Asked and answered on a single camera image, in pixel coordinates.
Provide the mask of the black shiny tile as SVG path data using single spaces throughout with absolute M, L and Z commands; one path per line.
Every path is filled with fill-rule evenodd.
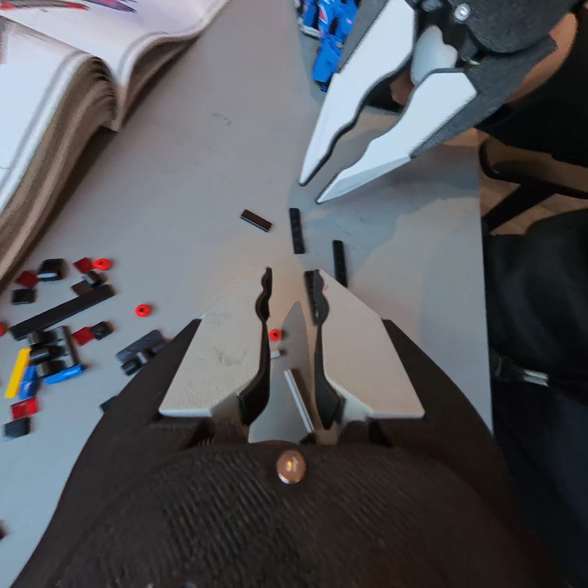
M 240 215 L 240 218 L 248 224 L 253 225 L 257 229 L 265 233 L 268 233 L 273 227 L 273 223 L 260 217 L 259 215 L 255 214 L 254 212 L 248 209 L 243 210 L 243 212 Z

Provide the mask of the toy brick car model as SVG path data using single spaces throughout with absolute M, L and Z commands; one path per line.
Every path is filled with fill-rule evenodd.
M 362 1 L 295 1 L 299 29 L 319 40 L 312 77 L 326 92 Z

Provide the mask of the person's right forearm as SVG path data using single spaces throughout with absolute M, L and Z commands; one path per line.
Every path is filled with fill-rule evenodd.
M 513 148 L 586 168 L 587 9 L 578 9 L 576 18 L 577 34 L 559 70 L 528 98 L 504 105 L 477 129 Z

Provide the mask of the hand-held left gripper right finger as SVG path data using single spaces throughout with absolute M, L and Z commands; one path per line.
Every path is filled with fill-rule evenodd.
M 324 429 L 425 411 L 383 319 L 324 270 L 315 270 L 315 403 Z

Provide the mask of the person's dark clothing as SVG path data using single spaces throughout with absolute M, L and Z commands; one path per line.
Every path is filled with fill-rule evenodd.
M 483 244 L 497 443 L 527 525 L 587 587 L 587 210 Z

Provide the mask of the black office chair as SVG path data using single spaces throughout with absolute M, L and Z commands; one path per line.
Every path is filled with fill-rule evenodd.
M 479 148 L 482 173 L 516 189 L 482 220 L 488 231 L 544 203 L 554 195 L 587 202 L 587 167 L 559 161 L 547 153 L 514 148 L 489 138 Z

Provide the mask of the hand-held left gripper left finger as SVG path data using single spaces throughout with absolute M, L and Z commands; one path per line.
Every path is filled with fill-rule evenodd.
M 204 313 L 159 406 L 162 416 L 250 426 L 261 415 L 270 392 L 272 278 L 271 268 L 259 269 Z

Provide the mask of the person's right hand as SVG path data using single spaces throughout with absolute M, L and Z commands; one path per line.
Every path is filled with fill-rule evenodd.
M 404 107 L 414 89 L 414 84 L 410 77 L 410 69 L 405 69 L 390 83 L 390 94 L 393 102 L 400 107 Z

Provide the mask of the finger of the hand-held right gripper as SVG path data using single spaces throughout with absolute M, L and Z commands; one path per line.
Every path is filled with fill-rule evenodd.
M 463 72 L 430 73 L 413 91 L 403 113 L 383 135 L 374 138 L 360 159 L 339 172 L 318 196 L 333 200 L 407 164 L 415 151 L 476 97 Z
M 371 90 L 405 67 L 416 29 L 416 9 L 407 1 L 368 1 L 360 7 L 307 147 L 300 186 L 311 181 L 356 124 Z

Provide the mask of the instruction booklet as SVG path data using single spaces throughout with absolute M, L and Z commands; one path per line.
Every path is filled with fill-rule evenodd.
M 100 127 L 227 1 L 1 1 L 1 290 Z

